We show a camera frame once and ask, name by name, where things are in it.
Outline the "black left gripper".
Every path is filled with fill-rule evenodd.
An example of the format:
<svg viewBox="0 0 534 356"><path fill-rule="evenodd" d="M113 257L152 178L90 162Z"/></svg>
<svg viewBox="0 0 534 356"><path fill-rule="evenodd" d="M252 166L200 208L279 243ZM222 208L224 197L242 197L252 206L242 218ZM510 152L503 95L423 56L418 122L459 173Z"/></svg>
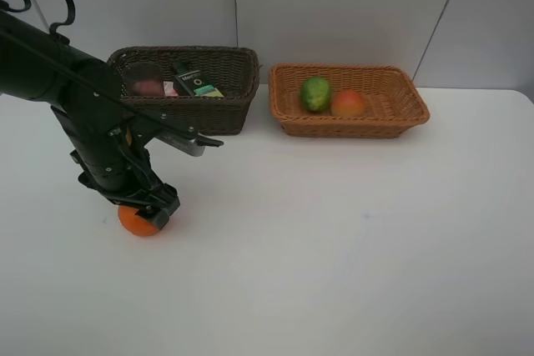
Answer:
<svg viewBox="0 0 534 356"><path fill-rule="evenodd" d="M79 181L115 205L139 209L137 215L158 230L180 206L176 189L153 171L145 148L160 132L152 123L126 122L109 131L68 124L72 156L83 169Z"/></svg>

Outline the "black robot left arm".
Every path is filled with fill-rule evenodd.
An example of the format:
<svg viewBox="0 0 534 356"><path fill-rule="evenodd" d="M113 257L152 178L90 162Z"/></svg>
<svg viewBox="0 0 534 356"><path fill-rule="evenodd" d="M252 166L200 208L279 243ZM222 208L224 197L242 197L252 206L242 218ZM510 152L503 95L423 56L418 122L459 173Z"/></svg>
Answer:
<svg viewBox="0 0 534 356"><path fill-rule="evenodd" d="M146 114L128 116L120 79L108 64L15 15L1 4L1 92L48 103L74 147L79 182L118 206L125 228L160 231L179 198L153 171L145 146L174 128Z"/></svg>

